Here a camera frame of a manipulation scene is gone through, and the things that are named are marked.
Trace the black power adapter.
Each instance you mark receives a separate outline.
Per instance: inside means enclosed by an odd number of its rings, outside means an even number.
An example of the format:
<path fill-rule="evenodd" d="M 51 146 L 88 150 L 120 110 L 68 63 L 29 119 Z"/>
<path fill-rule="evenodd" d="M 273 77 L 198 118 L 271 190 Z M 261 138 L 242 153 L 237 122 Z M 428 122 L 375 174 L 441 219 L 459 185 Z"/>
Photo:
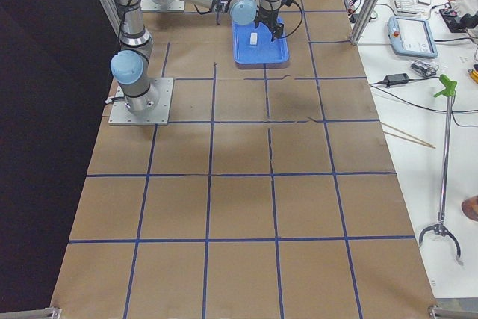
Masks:
<path fill-rule="evenodd" d="M 401 84 L 407 84 L 410 81 L 410 78 L 406 73 L 400 73 L 386 75 L 383 81 L 386 87 L 391 87 Z"/>

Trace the green handled reacher grabber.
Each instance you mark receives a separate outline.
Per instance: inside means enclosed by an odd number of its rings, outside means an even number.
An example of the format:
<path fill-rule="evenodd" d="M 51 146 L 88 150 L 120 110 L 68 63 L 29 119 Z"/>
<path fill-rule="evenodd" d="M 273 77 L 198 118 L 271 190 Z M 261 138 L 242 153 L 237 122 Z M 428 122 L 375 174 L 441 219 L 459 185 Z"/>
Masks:
<path fill-rule="evenodd" d="M 448 164 L 450 154 L 450 130 L 453 117 L 453 102 L 456 97 L 457 82 L 451 80 L 447 75 L 442 74 L 438 77 L 438 80 L 444 86 L 444 88 L 437 92 L 434 97 L 444 96 L 447 99 L 446 118 L 445 118 L 445 130 L 444 130 L 444 146 L 442 156 L 442 170 L 441 170 L 441 189 L 440 189 L 440 203 L 438 207 L 437 222 L 433 225 L 425 227 L 419 234 L 418 244 L 421 246 L 425 235 L 428 232 L 433 232 L 435 235 L 443 238 L 449 237 L 456 248 L 455 260 L 458 265 L 463 265 L 461 260 L 462 249 L 456 236 L 445 226 L 445 214 L 446 214 L 446 200 L 447 200 L 447 177 L 448 177 Z"/>

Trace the white toy block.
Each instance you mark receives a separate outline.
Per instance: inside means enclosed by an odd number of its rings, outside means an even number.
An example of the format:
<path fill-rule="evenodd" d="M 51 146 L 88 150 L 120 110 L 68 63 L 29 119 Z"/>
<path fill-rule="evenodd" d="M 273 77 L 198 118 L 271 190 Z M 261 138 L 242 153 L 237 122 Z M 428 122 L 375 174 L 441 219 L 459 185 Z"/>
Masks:
<path fill-rule="evenodd" d="M 258 34 L 256 32 L 252 32 L 249 36 L 249 44 L 251 46 L 255 46 L 258 43 Z"/>

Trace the blue plastic tray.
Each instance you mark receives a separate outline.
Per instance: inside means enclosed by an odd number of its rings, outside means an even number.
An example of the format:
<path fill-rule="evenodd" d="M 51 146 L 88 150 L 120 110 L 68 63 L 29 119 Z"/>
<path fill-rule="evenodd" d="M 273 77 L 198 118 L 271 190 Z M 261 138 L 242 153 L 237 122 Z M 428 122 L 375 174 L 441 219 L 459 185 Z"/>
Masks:
<path fill-rule="evenodd" d="M 249 44 L 252 32 L 258 34 L 258 43 L 255 46 Z M 287 40 L 272 41 L 270 31 L 263 24 L 254 28 L 254 23 L 239 25 L 233 22 L 232 49 L 236 65 L 245 69 L 282 68 L 288 65 L 290 58 Z"/>

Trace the wooden chopstick pair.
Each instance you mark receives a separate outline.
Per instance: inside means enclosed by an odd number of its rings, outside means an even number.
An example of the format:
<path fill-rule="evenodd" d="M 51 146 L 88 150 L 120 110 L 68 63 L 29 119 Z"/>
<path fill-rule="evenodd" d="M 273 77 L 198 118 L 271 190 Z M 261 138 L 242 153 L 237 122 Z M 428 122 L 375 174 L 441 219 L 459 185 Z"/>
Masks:
<path fill-rule="evenodd" d="M 408 132 L 405 132 L 403 130 L 400 130 L 392 125 L 389 125 L 387 123 L 381 122 L 382 128 L 384 129 L 384 134 L 387 134 L 392 137 L 399 138 L 401 140 L 405 140 L 411 143 L 418 144 L 420 146 L 425 146 L 427 148 L 432 148 L 435 149 L 435 146 L 425 140 L 420 139 L 419 137 L 416 137 L 412 134 L 409 134 Z"/>

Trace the teach pendant tablet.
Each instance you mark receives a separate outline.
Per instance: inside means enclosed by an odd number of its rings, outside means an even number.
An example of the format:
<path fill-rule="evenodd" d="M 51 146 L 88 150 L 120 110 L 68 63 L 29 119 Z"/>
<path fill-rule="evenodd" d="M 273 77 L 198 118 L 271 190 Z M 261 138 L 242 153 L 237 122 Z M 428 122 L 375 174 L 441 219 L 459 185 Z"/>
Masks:
<path fill-rule="evenodd" d="M 391 16 L 387 29 L 395 54 L 428 59 L 438 57 L 438 50 L 427 20 Z"/>

